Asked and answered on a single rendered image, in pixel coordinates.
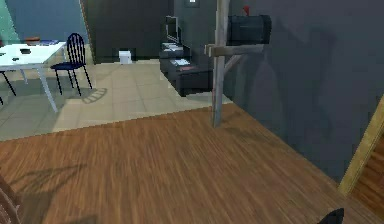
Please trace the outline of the black low tv stand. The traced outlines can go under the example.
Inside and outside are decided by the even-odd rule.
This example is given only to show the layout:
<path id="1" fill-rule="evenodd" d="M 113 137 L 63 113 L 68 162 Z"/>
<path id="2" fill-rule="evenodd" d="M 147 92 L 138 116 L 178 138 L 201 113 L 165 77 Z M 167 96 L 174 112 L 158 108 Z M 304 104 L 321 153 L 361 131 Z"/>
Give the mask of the black low tv stand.
<path id="1" fill-rule="evenodd" d="M 186 59 L 196 69 L 180 72 L 175 60 Z M 212 70 L 198 65 L 192 60 L 191 49 L 184 44 L 162 43 L 159 52 L 160 71 L 168 79 L 181 97 L 212 90 Z"/>

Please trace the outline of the black mailbox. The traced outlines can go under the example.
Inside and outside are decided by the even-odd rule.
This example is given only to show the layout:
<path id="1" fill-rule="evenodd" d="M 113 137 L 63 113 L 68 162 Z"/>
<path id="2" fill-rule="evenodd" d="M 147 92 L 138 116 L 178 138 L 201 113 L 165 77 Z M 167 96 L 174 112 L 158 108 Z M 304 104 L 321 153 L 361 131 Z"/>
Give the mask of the black mailbox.
<path id="1" fill-rule="evenodd" d="M 269 15 L 229 16 L 227 44 L 230 46 L 268 44 L 272 30 Z"/>

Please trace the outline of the black television set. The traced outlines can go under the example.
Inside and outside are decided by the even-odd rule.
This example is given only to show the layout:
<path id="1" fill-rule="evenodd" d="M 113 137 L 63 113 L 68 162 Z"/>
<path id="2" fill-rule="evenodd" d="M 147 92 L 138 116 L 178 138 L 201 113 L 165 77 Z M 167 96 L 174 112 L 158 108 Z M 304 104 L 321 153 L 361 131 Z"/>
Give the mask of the black television set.
<path id="1" fill-rule="evenodd" d="M 180 42 L 180 28 L 176 16 L 167 16 L 165 19 L 166 37 L 175 43 Z"/>

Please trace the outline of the white dining table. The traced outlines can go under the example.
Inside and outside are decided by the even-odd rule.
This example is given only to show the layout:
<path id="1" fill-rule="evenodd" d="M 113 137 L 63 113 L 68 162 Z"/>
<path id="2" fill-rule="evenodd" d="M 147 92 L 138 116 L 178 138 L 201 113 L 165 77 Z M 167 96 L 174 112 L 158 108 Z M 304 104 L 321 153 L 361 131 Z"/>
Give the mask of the white dining table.
<path id="1" fill-rule="evenodd" d="M 49 89 L 44 64 L 59 50 L 64 50 L 65 42 L 59 42 L 50 46 L 28 46 L 27 44 L 11 44 L 0 48 L 0 71 L 36 69 L 42 83 L 44 92 L 51 104 L 52 109 L 57 112 L 57 107 Z M 30 54 L 21 54 L 20 49 L 30 49 Z"/>

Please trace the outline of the black pointed object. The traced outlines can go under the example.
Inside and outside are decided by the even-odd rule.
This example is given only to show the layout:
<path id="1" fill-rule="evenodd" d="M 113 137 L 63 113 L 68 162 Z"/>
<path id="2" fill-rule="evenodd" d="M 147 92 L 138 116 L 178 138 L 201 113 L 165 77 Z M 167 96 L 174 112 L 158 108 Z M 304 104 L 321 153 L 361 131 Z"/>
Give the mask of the black pointed object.
<path id="1" fill-rule="evenodd" d="M 343 224 L 345 211 L 338 208 L 325 215 L 317 224 Z"/>

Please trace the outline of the dark blue spindle chair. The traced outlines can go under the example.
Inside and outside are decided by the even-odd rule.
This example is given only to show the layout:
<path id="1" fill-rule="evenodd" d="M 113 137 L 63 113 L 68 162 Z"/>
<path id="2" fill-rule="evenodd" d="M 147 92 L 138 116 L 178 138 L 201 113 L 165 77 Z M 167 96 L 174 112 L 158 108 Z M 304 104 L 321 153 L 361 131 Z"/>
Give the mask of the dark blue spindle chair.
<path id="1" fill-rule="evenodd" d="M 66 47 L 69 60 L 54 64 L 51 66 L 51 69 L 55 71 L 60 94 L 63 94 L 63 92 L 58 74 L 59 71 L 66 71 L 68 73 L 71 87 L 76 87 L 78 94 L 81 94 L 80 86 L 76 75 L 77 69 L 82 68 L 84 70 L 89 87 L 92 88 L 90 77 L 86 69 L 85 43 L 83 37 L 78 33 L 70 34 L 66 41 Z"/>

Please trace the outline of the grey wooden mailbox post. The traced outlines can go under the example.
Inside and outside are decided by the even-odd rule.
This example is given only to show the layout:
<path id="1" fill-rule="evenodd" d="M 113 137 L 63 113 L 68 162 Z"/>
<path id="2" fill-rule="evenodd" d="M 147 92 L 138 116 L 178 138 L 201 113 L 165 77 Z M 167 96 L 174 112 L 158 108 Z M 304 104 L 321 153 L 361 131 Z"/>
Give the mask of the grey wooden mailbox post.
<path id="1" fill-rule="evenodd" d="M 207 44 L 204 52 L 213 58 L 212 88 L 212 125 L 220 126 L 222 113 L 223 81 L 227 72 L 236 65 L 244 55 L 261 53 L 263 44 L 227 45 L 228 15 L 231 0 L 217 0 L 215 42 Z"/>

